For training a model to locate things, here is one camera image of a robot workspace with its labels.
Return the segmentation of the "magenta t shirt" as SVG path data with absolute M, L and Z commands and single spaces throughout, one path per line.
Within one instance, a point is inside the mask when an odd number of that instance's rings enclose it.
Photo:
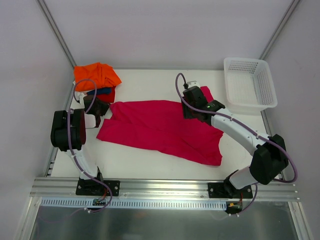
M 158 151 L 202 165 L 218 167 L 223 132 L 199 121 L 185 119 L 180 102 L 145 100 L 115 102 L 96 136 L 100 141 Z

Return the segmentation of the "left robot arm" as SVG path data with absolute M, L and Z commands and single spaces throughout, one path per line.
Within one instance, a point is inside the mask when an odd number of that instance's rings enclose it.
M 87 129 L 98 128 L 110 104 L 88 95 L 83 98 L 83 108 L 54 112 L 50 141 L 53 147 L 66 153 L 79 172 L 79 181 L 87 184 L 93 195 L 104 191 L 102 173 L 93 162 L 86 147 Z

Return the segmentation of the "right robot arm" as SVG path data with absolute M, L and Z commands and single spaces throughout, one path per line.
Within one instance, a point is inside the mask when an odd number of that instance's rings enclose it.
M 268 185 L 289 165 L 284 139 L 269 136 L 243 124 L 219 101 L 207 101 L 198 86 L 186 87 L 182 96 L 183 116 L 198 119 L 230 136 L 251 155 L 249 166 L 231 173 L 221 186 L 213 188 L 216 198 L 239 198 L 246 187 L 259 183 Z

